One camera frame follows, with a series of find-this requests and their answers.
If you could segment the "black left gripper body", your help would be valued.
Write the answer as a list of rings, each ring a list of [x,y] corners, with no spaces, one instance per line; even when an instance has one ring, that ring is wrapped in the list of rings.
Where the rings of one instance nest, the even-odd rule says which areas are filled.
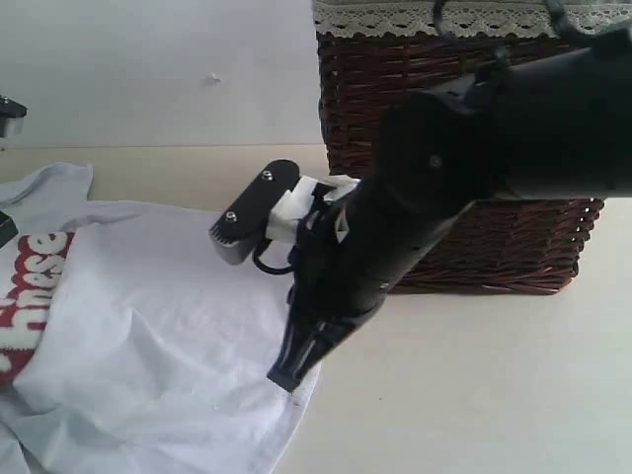
[[[18,229],[11,216],[0,212],[0,247],[4,247],[18,235]]]

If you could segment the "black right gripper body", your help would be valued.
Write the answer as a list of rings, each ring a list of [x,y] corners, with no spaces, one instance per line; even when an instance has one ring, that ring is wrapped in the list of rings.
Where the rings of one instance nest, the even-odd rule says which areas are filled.
[[[285,331],[288,356],[323,356],[363,325],[395,282],[395,202],[345,197],[302,226]]]

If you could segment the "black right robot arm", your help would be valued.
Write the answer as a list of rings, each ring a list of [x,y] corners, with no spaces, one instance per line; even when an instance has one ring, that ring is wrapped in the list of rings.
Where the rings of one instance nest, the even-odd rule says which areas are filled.
[[[631,30],[419,93],[383,116],[371,171],[303,217],[268,379],[294,391],[473,205],[631,194]]]

